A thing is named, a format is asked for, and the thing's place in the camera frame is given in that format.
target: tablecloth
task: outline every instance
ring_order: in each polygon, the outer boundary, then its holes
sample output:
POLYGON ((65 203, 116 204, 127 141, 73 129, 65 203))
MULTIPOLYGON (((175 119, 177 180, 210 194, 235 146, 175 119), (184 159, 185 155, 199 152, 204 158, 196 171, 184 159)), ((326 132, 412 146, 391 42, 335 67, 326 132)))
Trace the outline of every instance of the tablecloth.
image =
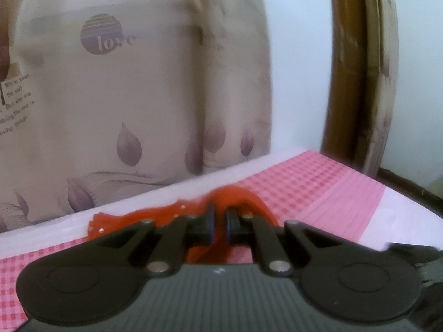
MULTIPOLYGON (((92 215, 191 199, 237 184, 256 193, 282 224, 297 219, 365 246, 388 242, 443 247, 443 220, 426 208, 357 171, 313 151, 297 149, 252 160, 210 175, 161 188, 114 204, 79 212, 0 235, 0 330, 13 331, 26 316, 15 292, 20 271, 35 259, 85 240, 92 215)), ((250 261, 237 248, 230 262, 250 261)))

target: pink gingham pattern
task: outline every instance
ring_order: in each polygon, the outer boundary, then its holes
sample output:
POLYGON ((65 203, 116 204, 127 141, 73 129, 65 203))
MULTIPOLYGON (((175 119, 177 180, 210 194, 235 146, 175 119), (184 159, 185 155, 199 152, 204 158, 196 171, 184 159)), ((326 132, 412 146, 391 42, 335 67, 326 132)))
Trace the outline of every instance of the pink gingham pattern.
MULTIPOLYGON (((338 162, 307 151, 237 183, 256 193, 280 223, 298 219, 358 241, 374 214, 385 187, 338 162)), ((84 239, 0 260, 0 330, 13 331, 26 321, 15 292, 20 271, 39 257, 78 245, 84 239)), ((230 261, 250 261, 237 248, 230 261)))

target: gray ribbed panel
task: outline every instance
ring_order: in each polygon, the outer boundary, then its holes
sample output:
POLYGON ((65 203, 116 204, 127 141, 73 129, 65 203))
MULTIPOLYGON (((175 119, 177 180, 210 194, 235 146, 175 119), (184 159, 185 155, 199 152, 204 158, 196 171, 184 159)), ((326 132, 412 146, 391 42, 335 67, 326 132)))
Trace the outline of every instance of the gray ribbed panel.
POLYGON ((118 316, 85 327, 32 321, 20 332, 419 332, 409 321, 356 326, 333 320, 305 302, 294 284, 256 265, 184 265, 150 281, 118 316), (217 274, 223 268, 225 272, 217 274))

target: orange cloth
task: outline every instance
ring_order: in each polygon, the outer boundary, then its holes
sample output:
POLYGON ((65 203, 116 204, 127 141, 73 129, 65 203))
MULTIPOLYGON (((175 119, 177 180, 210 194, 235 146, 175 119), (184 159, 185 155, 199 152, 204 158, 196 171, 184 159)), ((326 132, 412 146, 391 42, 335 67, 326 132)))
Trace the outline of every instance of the orange cloth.
POLYGON ((191 248, 188 253, 188 263, 226 263, 232 248, 227 244, 225 234, 225 211, 228 207, 236 207, 239 215, 262 216, 270 224, 278 225, 274 215, 257 195, 244 188, 228 185, 191 201, 179 199, 169 206, 146 208, 124 216, 100 212, 89 222, 88 238, 101 237, 103 234, 114 232, 145 218, 151 218, 157 225, 162 226, 170 223, 176 216, 201 215, 210 201, 214 203, 216 212, 214 244, 209 247, 191 248), (100 228, 104 229, 103 233, 98 231, 100 228))

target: wall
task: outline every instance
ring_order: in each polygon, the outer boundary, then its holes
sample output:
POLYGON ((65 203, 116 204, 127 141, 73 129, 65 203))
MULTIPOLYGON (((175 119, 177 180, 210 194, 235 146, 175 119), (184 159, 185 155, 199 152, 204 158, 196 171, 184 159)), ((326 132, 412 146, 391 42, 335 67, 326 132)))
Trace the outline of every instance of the wall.
POLYGON ((396 6, 399 71, 382 167, 443 196, 443 0, 396 6))
POLYGON ((271 44, 272 151, 320 150, 331 84, 331 0, 264 0, 271 44))

